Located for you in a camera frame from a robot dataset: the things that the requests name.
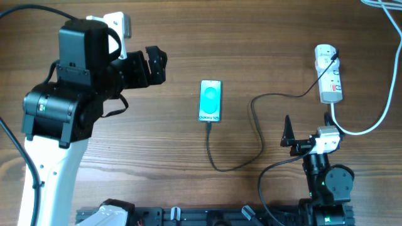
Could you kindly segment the smartphone with cyan screen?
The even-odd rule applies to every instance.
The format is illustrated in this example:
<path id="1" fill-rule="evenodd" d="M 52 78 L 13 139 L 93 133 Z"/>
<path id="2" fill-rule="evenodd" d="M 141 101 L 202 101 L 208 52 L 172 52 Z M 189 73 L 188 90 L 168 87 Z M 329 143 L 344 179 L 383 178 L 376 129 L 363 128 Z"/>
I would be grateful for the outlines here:
<path id="1" fill-rule="evenodd" d="M 222 82 L 220 80 L 202 80 L 200 83 L 200 98 L 198 119 L 204 122 L 219 122 L 222 97 Z"/>

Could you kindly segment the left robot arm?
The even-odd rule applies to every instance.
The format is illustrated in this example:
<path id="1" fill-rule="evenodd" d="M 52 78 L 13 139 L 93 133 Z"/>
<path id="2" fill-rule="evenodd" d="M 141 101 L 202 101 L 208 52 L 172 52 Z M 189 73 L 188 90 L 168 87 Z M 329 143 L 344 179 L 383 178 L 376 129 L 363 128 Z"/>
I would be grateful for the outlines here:
<path id="1" fill-rule="evenodd" d="M 78 167 L 95 122 L 106 117 L 104 102 L 166 79 L 168 57 L 157 46 L 121 59 L 110 39 L 119 35 L 105 22 L 68 20 L 59 32 L 60 58 L 50 69 L 57 81 L 46 79 L 24 97 L 21 130 L 37 173 L 25 178 L 34 191 L 23 192 L 20 225 L 28 212 L 37 225 L 67 225 Z"/>

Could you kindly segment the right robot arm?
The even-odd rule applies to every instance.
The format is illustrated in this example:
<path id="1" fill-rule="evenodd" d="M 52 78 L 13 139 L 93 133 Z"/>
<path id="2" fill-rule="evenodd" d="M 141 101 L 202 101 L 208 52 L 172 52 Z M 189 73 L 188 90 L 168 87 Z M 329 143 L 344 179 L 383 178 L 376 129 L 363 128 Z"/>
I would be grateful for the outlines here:
<path id="1" fill-rule="evenodd" d="M 329 163 L 329 154 L 339 149 L 345 136 L 329 117 L 324 114 L 325 125 L 318 127 L 308 139 L 295 138 L 290 117 L 285 117 L 280 146 L 290 147 L 290 156 L 301 157 L 307 177 L 310 198 L 298 204 L 299 225 L 347 226 L 355 225 L 351 200 L 354 172 L 342 165 Z"/>

